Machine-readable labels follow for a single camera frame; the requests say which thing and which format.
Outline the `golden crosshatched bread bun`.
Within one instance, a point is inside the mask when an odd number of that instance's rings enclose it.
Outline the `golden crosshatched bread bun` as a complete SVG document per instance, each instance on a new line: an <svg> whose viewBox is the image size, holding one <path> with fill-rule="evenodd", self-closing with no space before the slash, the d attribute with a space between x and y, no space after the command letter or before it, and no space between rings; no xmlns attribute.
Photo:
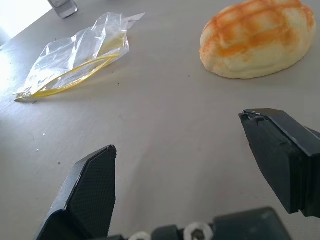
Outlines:
<svg viewBox="0 0 320 240"><path fill-rule="evenodd" d="M204 27L204 68L228 79L253 79L292 67L305 57L317 31L301 0L246 0L221 10Z"/></svg>

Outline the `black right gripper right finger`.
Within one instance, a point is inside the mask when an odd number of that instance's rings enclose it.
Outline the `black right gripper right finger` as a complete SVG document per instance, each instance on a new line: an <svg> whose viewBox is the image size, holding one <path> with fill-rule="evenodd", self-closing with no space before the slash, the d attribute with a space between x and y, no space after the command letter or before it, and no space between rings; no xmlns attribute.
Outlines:
<svg viewBox="0 0 320 240"><path fill-rule="evenodd" d="M320 132L283 110L239 114L256 163L289 214L320 217Z"/></svg>

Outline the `clear yellow-zip plastic bag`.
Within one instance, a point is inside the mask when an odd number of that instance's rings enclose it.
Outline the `clear yellow-zip plastic bag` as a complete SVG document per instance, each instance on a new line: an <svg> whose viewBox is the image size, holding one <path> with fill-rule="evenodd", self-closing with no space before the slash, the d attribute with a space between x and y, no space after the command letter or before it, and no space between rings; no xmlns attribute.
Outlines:
<svg viewBox="0 0 320 240"><path fill-rule="evenodd" d="M24 85L14 93L26 102L70 90L130 51L127 32L143 13L130 17L107 12L92 27L46 45Z"/></svg>

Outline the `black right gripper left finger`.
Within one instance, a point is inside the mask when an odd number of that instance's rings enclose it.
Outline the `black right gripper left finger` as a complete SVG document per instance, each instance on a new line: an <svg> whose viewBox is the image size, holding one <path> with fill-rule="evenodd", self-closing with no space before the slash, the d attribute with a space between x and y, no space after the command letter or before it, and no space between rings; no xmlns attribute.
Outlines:
<svg viewBox="0 0 320 240"><path fill-rule="evenodd" d="M34 240L106 240L116 202L114 145L71 169Z"/></svg>

